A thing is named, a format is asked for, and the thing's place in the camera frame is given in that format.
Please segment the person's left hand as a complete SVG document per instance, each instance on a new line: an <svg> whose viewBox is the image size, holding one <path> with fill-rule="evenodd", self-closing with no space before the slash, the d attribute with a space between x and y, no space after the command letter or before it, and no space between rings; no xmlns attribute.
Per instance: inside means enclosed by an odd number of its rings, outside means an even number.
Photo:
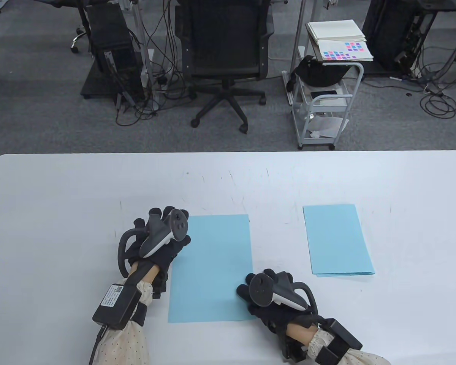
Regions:
<svg viewBox="0 0 456 365"><path fill-rule="evenodd" d="M178 254L191 242L188 235L189 213L167 206L152 208L148 221L134 221L135 241L125 251L123 262L131 266L129 275L140 270L146 282L166 281L169 267Z"/></svg>

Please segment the person's right hand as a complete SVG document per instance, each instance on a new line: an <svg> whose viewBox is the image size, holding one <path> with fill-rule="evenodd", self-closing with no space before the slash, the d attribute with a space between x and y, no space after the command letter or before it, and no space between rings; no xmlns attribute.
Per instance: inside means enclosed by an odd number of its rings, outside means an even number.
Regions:
<svg viewBox="0 0 456 365"><path fill-rule="evenodd" d="M237 287L238 297L251 315L259 318L275 334L285 333L289 324L310 327L318 316L312 291L302 282L294 282L291 273L249 273L245 284Z"/></svg>

